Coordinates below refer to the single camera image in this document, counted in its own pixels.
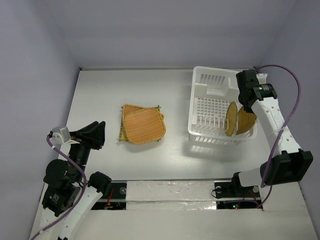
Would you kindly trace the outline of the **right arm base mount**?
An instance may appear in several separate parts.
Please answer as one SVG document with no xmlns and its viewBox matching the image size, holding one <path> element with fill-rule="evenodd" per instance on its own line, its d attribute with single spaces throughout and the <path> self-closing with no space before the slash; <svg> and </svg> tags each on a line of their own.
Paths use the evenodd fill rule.
<svg viewBox="0 0 320 240">
<path fill-rule="evenodd" d="M 227 181 L 215 181 L 211 195 L 216 199 L 221 198 L 259 198 L 260 192 L 257 186 L 242 186 L 240 183 L 239 173 L 233 174 L 232 178 Z"/>
</svg>

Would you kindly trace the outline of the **square woven bamboo plate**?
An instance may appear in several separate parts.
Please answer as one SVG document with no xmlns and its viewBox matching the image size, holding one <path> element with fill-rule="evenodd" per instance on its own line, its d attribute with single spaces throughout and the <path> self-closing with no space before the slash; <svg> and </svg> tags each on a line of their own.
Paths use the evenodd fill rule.
<svg viewBox="0 0 320 240">
<path fill-rule="evenodd" d="M 123 120 L 124 120 L 125 116 L 131 112 L 142 110 L 144 108 L 145 107 L 143 107 L 143 106 L 132 105 L 132 104 L 124 104 L 121 107 L 122 115 L 121 115 L 120 131 L 119 131 L 119 138 L 118 138 L 119 142 L 129 142 L 127 135 L 126 135 L 126 132 L 125 132 L 124 125 L 123 125 Z"/>
</svg>

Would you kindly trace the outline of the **round yellow green-rimmed plate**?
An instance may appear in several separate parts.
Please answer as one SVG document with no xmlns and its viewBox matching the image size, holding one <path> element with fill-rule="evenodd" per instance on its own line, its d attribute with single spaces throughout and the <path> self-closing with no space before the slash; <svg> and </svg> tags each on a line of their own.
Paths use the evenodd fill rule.
<svg viewBox="0 0 320 240">
<path fill-rule="evenodd" d="M 233 135 L 238 117 L 238 107 L 237 104 L 233 101 L 229 104 L 226 115 L 225 115 L 225 125 L 224 130 L 226 136 L 230 137 Z"/>
</svg>

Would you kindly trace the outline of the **yellow woven fan plate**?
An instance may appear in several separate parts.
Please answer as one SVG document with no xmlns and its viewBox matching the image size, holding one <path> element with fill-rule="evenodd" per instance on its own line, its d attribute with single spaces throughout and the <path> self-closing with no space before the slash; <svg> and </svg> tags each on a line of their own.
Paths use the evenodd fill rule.
<svg viewBox="0 0 320 240">
<path fill-rule="evenodd" d="M 243 106 L 238 111 L 237 117 L 236 135 L 246 133 L 255 126 L 257 121 L 257 116 L 254 113 L 246 112 Z"/>
</svg>

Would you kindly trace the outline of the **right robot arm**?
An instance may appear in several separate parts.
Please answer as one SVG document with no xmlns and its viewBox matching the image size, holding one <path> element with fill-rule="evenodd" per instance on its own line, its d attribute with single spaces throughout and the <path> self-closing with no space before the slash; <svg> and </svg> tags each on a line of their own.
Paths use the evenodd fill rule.
<svg viewBox="0 0 320 240">
<path fill-rule="evenodd" d="M 274 186 L 299 182 L 305 176 L 313 155 L 303 150 L 288 128 L 290 118 L 284 118 L 278 95 L 270 83 L 259 83 L 255 70 L 236 74 L 239 102 L 247 113 L 257 116 L 270 147 L 268 160 L 259 168 L 241 171 L 230 183 L 235 196 L 242 196 L 252 186 Z"/>
</svg>

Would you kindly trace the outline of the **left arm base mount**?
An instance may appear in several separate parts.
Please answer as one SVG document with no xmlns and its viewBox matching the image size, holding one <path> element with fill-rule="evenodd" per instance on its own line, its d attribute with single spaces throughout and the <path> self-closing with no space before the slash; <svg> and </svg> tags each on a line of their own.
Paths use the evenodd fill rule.
<svg viewBox="0 0 320 240">
<path fill-rule="evenodd" d="M 91 210 L 125 210 L 127 201 L 127 182 L 113 181 L 107 195 L 100 198 Z"/>
</svg>

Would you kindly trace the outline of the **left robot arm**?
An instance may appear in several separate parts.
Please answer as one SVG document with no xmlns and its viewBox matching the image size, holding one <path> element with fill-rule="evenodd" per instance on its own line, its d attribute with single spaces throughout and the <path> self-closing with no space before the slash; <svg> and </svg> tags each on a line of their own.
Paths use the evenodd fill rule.
<svg viewBox="0 0 320 240">
<path fill-rule="evenodd" d="M 85 174 L 90 152 L 104 146 L 105 127 L 104 121 L 94 121 L 76 131 L 58 126 L 47 135 L 48 145 L 62 158 L 45 169 L 47 188 L 33 240 L 72 240 L 97 201 L 113 194 L 109 176 L 99 171 Z"/>
</svg>

